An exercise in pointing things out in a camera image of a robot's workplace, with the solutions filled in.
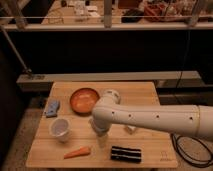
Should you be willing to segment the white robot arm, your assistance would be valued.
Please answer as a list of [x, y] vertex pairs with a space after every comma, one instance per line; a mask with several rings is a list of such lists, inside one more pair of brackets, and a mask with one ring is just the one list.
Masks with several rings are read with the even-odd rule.
[[213, 142], [213, 106], [121, 105], [118, 91], [107, 89], [92, 109], [91, 127], [104, 136], [112, 124], [175, 133]]

